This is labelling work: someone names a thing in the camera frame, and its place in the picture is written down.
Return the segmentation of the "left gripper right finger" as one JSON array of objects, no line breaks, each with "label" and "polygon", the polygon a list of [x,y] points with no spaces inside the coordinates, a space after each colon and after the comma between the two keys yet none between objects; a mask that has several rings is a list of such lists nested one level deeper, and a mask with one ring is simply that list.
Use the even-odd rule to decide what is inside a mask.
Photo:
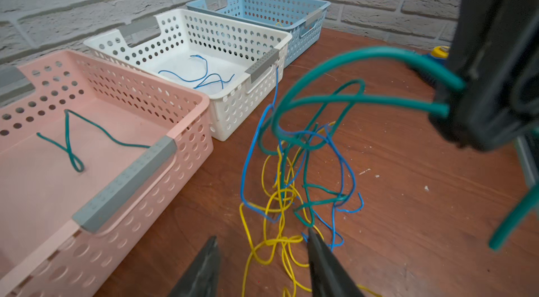
[{"label": "left gripper right finger", "polygon": [[313,228],[308,230],[307,251],[313,297],[365,297]]}]

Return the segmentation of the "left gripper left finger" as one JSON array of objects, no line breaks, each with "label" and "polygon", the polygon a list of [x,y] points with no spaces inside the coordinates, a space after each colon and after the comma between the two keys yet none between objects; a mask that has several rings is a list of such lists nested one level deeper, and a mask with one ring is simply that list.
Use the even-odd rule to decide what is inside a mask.
[{"label": "left gripper left finger", "polygon": [[217,296],[220,262],[218,239],[212,236],[169,292],[168,297]]}]

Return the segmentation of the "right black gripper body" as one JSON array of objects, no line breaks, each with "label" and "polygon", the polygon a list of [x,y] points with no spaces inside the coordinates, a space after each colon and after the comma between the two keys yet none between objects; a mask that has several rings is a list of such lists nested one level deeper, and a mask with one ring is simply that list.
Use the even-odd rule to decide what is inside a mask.
[{"label": "right black gripper body", "polygon": [[450,107],[435,129],[460,147],[488,152],[538,127],[538,0],[461,0],[448,70],[465,87],[438,84]]}]

